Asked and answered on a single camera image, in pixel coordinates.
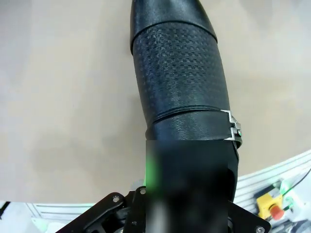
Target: metal buckle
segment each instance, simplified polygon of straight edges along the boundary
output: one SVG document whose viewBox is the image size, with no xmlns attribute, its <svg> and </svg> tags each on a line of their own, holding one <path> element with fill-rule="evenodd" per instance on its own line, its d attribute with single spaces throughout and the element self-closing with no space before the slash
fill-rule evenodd
<svg viewBox="0 0 311 233">
<path fill-rule="evenodd" d="M 242 144 L 242 128 L 241 124 L 233 117 L 231 111 L 229 110 L 221 110 L 222 112 L 228 113 L 229 115 L 229 122 L 231 123 L 232 127 L 230 128 L 231 137 L 226 138 L 225 140 L 235 141 L 238 142 L 238 147 Z"/>
</svg>

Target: black plastic part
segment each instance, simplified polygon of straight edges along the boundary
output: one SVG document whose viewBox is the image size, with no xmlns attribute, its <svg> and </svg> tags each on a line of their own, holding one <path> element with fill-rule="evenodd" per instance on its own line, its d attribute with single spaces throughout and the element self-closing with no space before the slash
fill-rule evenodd
<svg viewBox="0 0 311 233">
<path fill-rule="evenodd" d="M 114 197 L 119 197 L 120 200 L 114 202 Z M 109 217 L 114 215 L 117 211 L 124 209 L 126 206 L 127 203 L 125 202 L 125 197 L 123 195 L 120 193 L 111 193 L 85 213 L 60 229 L 57 233 L 92 233 L 96 231 L 111 233 L 104 229 L 104 223 Z"/>
<path fill-rule="evenodd" d="M 146 229 L 146 193 L 142 193 L 141 190 L 146 190 L 146 187 L 140 187 L 136 189 L 134 194 L 134 200 L 131 205 L 131 211 L 129 212 L 123 233 L 142 233 Z"/>
<path fill-rule="evenodd" d="M 142 31 L 165 22 L 183 22 L 195 25 L 217 40 L 212 24 L 199 0 L 133 0 L 131 51 L 133 51 L 133 41 Z"/>
<path fill-rule="evenodd" d="M 266 220 L 248 212 L 230 201 L 228 201 L 227 207 L 228 220 L 230 220 L 230 233 L 255 233 L 258 227 L 263 227 L 264 232 L 268 233 L 270 231 L 271 225 Z"/>
</svg>

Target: textured black cover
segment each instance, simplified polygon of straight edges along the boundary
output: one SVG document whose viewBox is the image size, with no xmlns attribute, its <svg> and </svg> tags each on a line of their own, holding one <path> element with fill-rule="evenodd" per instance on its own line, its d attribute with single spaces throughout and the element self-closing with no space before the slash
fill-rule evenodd
<svg viewBox="0 0 311 233">
<path fill-rule="evenodd" d="M 229 110 L 216 40 L 185 23 L 163 23 L 134 41 L 134 65 L 147 125 L 171 114 Z"/>
</svg>

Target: black mechanical arm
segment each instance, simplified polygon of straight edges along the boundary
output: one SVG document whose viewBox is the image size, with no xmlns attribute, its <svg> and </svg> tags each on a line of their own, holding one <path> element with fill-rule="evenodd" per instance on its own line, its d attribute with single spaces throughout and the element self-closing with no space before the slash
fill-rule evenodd
<svg viewBox="0 0 311 233">
<path fill-rule="evenodd" d="M 232 203 L 242 130 L 230 111 L 217 37 L 199 0 L 133 0 L 130 49 L 147 142 L 164 144 L 156 154 L 163 168 L 158 189 L 174 206 L 168 231 L 269 232 L 268 222 Z M 112 193 L 59 233 L 146 232 L 150 198 L 145 186 L 126 197 Z M 209 219 L 218 204 L 206 200 L 213 198 L 225 206 L 225 228 L 215 229 L 217 221 Z"/>
</svg>

